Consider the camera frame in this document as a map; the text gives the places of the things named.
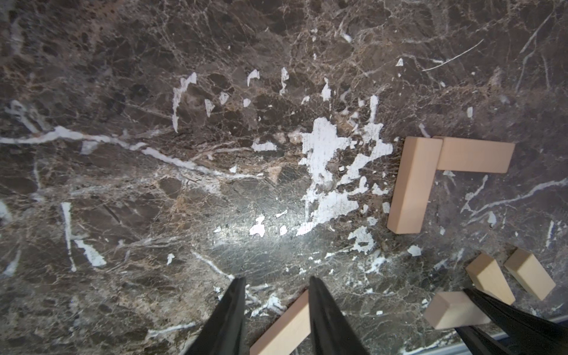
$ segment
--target l-shaped block arrangement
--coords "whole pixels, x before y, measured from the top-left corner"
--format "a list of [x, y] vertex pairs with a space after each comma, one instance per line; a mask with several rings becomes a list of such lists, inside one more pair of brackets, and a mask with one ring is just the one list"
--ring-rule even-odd
[[514, 143], [466, 138], [406, 137], [387, 228], [420, 233], [436, 170], [506, 173]]

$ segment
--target rectangular wooden block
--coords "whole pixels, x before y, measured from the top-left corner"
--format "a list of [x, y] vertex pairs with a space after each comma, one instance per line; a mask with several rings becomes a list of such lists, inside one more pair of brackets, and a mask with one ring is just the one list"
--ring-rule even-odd
[[441, 136], [434, 138], [444, 141], [438, 170], [506, 173], [515, 149], [514, 143]]
[[289, 355], [310, 332], [310, 307], [306, 290], [250, 347], [250, 355]]
[[497, 260], [481, 253], [466, 268], [473, 284], [480, 291], [500, 299], [506, 304], [512, 304], [515, 296], [497, 264]]
[[505, 267], [527, 292], [539, 300], [545, 299], [556, 286], [534, 254], [526, 250], [517, 249], [505, 262]]
[[437, 293], [426, 308], [424, 318], [434, 329], [464, 327], [491, 321], [465, 292]]
[[387, 222], [391, 231], [420, 232], [441, 149], [441, 139], [406, 137]]

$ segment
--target light wood block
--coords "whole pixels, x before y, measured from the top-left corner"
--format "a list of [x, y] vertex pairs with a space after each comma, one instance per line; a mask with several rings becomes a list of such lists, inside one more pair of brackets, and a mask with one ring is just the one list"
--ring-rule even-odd
[[420, 232], [441, 149], [441, 139], [406, 137], [387, 222], [391, 231]]
[[444, 141], [438, 170], [458, 172], [506, 173], [514, 143], [435, 136]]
[[289, 355], [310, 332], [310, 307], [306, 290], [250, 347], [250, 355]]
[[505, 262], [505, 267], [527, 292], [539, 300], [545, 299], [556, 286], [534, 254], [526, 250], [517, 249]]
[[512, 304], [515, 296], [497, 264], [497, 260], [487, 254], [480, 254], [466, 268], [475, 287], [506, 304]]
[[426, 308], [424, 318], [434, 329], [486, 324], [491, 321], [465, 292], [437, 293]]

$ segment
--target marble surface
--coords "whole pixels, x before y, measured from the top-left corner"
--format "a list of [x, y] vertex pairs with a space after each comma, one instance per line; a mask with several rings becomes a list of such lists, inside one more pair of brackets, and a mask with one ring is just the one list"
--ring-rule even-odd
[[[371, 353], [410, 353], [457, 341], [421, 317], [435, 292], [516, 247], [557, 287], [540, 302], [505, 272], [515, 305], [567, 313], [566, 2], [12, 0], [0, 14], [0, 352], [178, 354], [232, 275], [250, 284], [250, 345], [316, 275]], [[382, 141], [363, 143], [372, 115]], [[327, 178], [298, 164], [319, 117], [357, 142], [323, 160]], [[422, 232], [394, 235], [382, 206], [404, 137], [427, 134], [516, 143], [511, 167], [437, 172]], [[378, 144], [392, 152], [359, 170], [366, 184], [338, 185]], [[297, 235], [325, 208], [307, 191], [357, 208]]]

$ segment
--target white paint spot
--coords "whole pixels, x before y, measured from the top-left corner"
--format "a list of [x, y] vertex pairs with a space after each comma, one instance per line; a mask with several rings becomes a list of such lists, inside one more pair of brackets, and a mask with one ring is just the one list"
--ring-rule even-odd
[[308, 233], [318, 224], [326, 223], [359, 208], [357, 201], [348, 199], [349, 193], [347, 192], [330, 191], [328, 194], [317, 195], [308, 189], [304, 197], [308, 201], [310, 196], [314, 196], [318, 200], [319, 206], [317, 210], [311, 213], [311, 221], [303, 222], [300, 225], [296, 233], [297, 236]]
[[375, 123], [375, 118], [377, 117], [377, 106], [379, 105], [379, 98], [376, 95], [372, 95], [369, 101], [369, 106], [371, 108], [371, 117], [369, 118], [370, 123]]
[[454, 180], [454, 177], [456, 177], [456, 175], [455, 175], [452, 171], [450, 171], [450, 170], [444, 170], [444, 172], [442, 173], [442, 175], [447, 176], [447, 177], [452, 181], [452, 183], [453, 183], [454, 185], [456, 184], [456, 181]]
[[337, 185], [343, 185], [358, 179], [361, 176], [359, 174], [359, 170], [362, 169], [368, 162], [376, 160], [382, 156], [392, 154], [392, 144], [383, 143], [383, 140], [379, 138], [382, 128], [383, 128], [382, 123], [379, 124], [369, 123], [366, 126], [364, 126], [361, 130], [357, 130], [357, 132], [361, 134], [364, 143], [369, 143], [372, 140], [374, 140], [376, 144], [373, 147], [373, 150], [371, 151], [371, 154], [369, 156], [361, 153], [356, 155], [355, 159], [353, 160], [353, 163], [347, 166], [347, 172], [343, 176], [341, 176], [341, 180], [337, 183]]
[[351, 36], [349, 36], [348, 34], [341, 34], [341, 37], [343, 37], [343, 39], [346, 40], [348, 43], [351, 43], [353, 41]]
[[356, 250], [360, 253], [365, 253], [366, 255], [375, 247], [375, 241], [373, 240], [373, 236], [368, 233], [367, 227], [359, 227], [351, 232], [347, 237], [347, 239], [353, 238], [355, 238], [355, 244], [353, 245], [351, 250]]
[[319, 185], [333, 181], [333, 174], [327, 170], [327, 163], [333, 158], [336, 150], [347, 148], [351, 139], [338, 137], [337, 127], [325, 117], [319, 117], [314, 121], [312, 133], [300, 134], [303, 143], [302, 153], [307, 155], [304, 164], [312, 175], [312, 181]]
[[258, 235], [260, 235], [260, 238], [264, 237], [265, 229], [264, 229], [264, 224], [262, 224], [262, 221], [264, 221], [264, 218], [265, 217], [263, 215], [260, 215], [259, 217], [257, 217], [256, 224], [253, 225], [249, 230], [250, 235], [258, 234]]
[[325, 86], [321, 90], [321, 98], [323, 99], [323, 101], [329, 101], [329, 99], [331, 98], [331, 89], [329, 88], [329, 80], [328, 78], [324, 78], [324, 80], [325, 80]]
[[0, 219], [2, 219], [2, 224], [8, 224], [13, 220], [12, 213], [2, 200], [0, 200]]
[[375, 258], [375, 260], [373, 260], [373, 262], [371, 263], [371, 267], [369, 268], [369, 270], [365, 271], [365, 274], [370, 274], [370, 273], [379, 273], [379, 269], [381, 268], [381, 265], [383, 265], [383, 263], [387, 261], [387, 259], [383, 256], [377, 256]]
[[221, 103], [221, 105], [226, 104], [228, 100], [229, 100], [229, 94], [225, 92], [219, 94], [219, 102]]
[[420, 129], [420, 132], [422, 132], [422, 135], [426, 138], [430, 138], [431, 136], [428, 134], [428, 132], [426, 132], [426, 127], [424, 126], [424, 123], [420, 123], [418, 125], [418, 128]]
[[5, 277], [12, 277], [16, 273], [16, 269], [18, 268], [18, 263], [20, 262], [20, 257], [22, 256], [22, 251], [18, 249], [16, 252], [16, 257], [10, 261], [8, 266], [4, 269], [2, 275]]
[[368, 223], [370, 226], [377, 225], [377, 222], [378, 222], [378, 221], [379, 221], [379, 220], [376, 219], [375, 217], [367, 217], [367, 223]]
[[422, 249], [420, 249], [420, 247], [418, 245], [411, 245], [410, 248], [408, 249], [408, 252], [412, 256], [421, 256], [422, 255]]
[[211, 100], [205, 99], [205, 112], [207, 113], [207, 117], [211, 117], [211, 112], [213, 112], [214, 108], [215, 105], [213, 105]]
[[179, 103], [181, 102], [181, 94], [187, 91], [187, 87], [189, 86], [189, 84], [196, 84], [196, 83], [197, 83], [197, 73], [193, 72], [190, 76], [187, 77], [187, 79], [184, 78], [179, 79], [179, 84], [180, 84], [179, 88], [174, 87], [174, 98], [172, 100], [172, 109], [173, 109], [172, 126], [174, 128], [174, 131], [176, 132], [179, 120], [179, 117], [177, 115], [177, 108], [179, 106]]
[[447, 261], [448, 261], [447, 258], [446, 258], [446, 259], [443, 259], [443, 260], [441, 260], [441, 261], [439, 261], [438, 264], [434, 265], [434, 270], [440, 270], [440, 268], [441, 268], [442, 266], [443, 266], [443, 267], [446, 267], [446, 262], [447, 262]]
[[247, 76], [247, 86], [250, 86], [251, 79], [260, 79], [260, 73], [258, 72], [258, 70], [255, 69], [249, 73], [249, 75]]
[[260, 312], [262, 310], [265, 310], [265, 309], [271, 310], [274, 313], [281, 315], [286, 310], [286, 307], [283, 306], [282, 303], [280, 303], [280, 300], [278, 299], [278, 297], [276, 297], [275, 294], [272, 294], [272, 295], [270, 295], [270, 297], [268, 298], [266, 303], [261, 305], [259, 308], [254, 309], [250, 313], [250, 316], [256, 317], [260, 314]]
[[487, 222], [489, 223], [489, 227], [493, 228], [497, 224], [497, 217], [493, 213], [493, 211], [489, 211], [489, 218], [487, 218]]
[[548, 226], [548, 233], [546, 234], [546, 245], [545, 245], [546, 248], [548, 248], [550, 246], [550, 243], [552, 242], [553, 230], [554, 230], [554, 221], [551, 220], [550, 225]]
[[381, 190], [381, 188], [379, 187], [379, 185], [377, 185], [377, 184], [375, 183], [375, 184], [373, 185], [373, 189], [371, 190], [371, 192], [372, 192], [374, 195], [381, 196], [381, 195], [386, 195], [386, 194], [388, 194], [388, 193], [389, 193], [389, 190], [388, 190], [388, 189]]
[[280, 70], [280, 83], [282, 84], [282, 88], [280, 89], [280, 95], [284, 95], [284, 93], [286, 93], [286, 83], [285, 81], [290, 79], [290, 76], [288, 75], [288, 70], [286, 70], [286, 68], [282, 68]]
[[95, 248], [91, 247], [89, 244], [85, 244], [85, 242], [80, 239], [74, 240], [74, 242], [76, 246], [84, 250], [83, 254], [87, 257], [91, 265], [95, 267], [106, 265], [105, 258], [103, 258]]
[[278, 149], [276, 147], [276, 145], [274, 143], [272, 143], [271, 141], [267, 141], [265, 143], [259, 144], [258, 139], [255, 140], [255, 142], [253, 142], [251, 148], [255, 152], [275, 151], [275, 150]]
[[89, 155], [95, 151], [95, 149], [99, 146], [99, 142], [92, 141], [92, 140], [85, 140], [81, 144], [81, 153], [80, 155]]

